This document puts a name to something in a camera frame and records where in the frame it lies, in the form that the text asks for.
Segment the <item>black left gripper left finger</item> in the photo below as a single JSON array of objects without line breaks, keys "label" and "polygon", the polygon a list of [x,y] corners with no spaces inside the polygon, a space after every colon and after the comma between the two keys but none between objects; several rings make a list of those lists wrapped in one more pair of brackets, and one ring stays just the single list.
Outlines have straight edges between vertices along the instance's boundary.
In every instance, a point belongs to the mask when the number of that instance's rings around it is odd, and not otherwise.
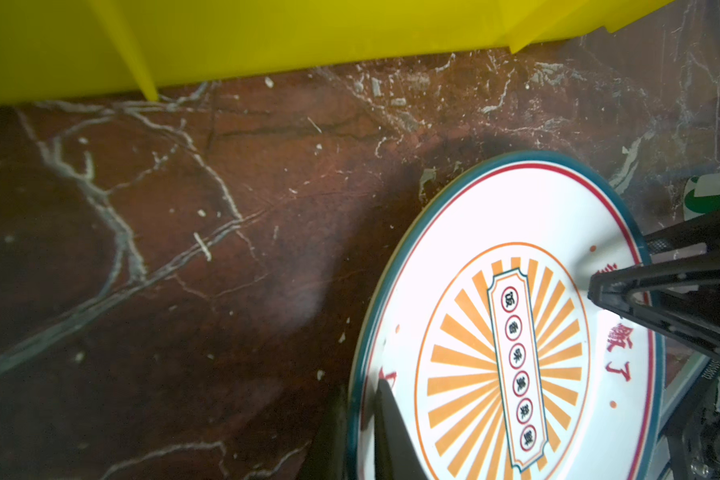
[{"label": "black left gripper left finger", "polygon": [[345,477],[347,389],[337,387],[324,412],[297,479],[341,480]]}]

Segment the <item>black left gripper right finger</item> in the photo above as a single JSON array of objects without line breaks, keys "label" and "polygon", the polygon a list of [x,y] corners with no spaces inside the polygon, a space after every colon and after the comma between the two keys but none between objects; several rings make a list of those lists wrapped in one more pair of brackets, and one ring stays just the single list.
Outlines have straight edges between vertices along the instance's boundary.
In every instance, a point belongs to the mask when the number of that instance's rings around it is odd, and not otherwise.
[{"label": "black left gripper right finger", "polygon": [[425,480],[426,474],[386,379],[378,382],[373,409],[375,478]]}]

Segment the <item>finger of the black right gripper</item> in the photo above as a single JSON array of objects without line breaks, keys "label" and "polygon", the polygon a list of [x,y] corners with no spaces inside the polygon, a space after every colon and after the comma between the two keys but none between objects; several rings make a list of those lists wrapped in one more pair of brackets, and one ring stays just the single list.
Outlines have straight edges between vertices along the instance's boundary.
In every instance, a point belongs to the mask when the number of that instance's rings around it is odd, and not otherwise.
[{"label": "finger of the black right gripper", "polygon": [[645,237],[651,255],[704,244],[709,251],[720,249],[720,210],[655,231]]},{"label": "finger of the black right gripper", "polygon": [[597,273],[588,297],[604,310],[720,362],[720,249]]}]

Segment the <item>orange sunburst plate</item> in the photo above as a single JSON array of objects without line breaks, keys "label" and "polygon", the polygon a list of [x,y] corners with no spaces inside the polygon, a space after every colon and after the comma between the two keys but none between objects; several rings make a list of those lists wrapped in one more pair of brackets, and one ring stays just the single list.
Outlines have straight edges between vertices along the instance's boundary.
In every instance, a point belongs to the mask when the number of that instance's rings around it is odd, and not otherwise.
[{"label": "orange sunburst plate", "polygon": [[389,385],[430,479],[643,479],[664,343],[597,307],[597,273],[649,263],[620,196],[548,151],[447,185],[392,254],[349,381],[346,475],[374,477],[373,396]]}]

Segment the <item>yellow plastic bin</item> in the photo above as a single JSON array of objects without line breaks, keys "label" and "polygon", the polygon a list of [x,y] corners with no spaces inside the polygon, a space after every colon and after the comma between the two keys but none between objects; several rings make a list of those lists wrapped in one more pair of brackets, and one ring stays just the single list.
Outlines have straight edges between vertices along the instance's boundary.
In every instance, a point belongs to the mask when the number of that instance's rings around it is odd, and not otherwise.
[{"label": "yellow plastic bin", "polygon": [[0,1],[0,105],[615,32],[656,1]]}]

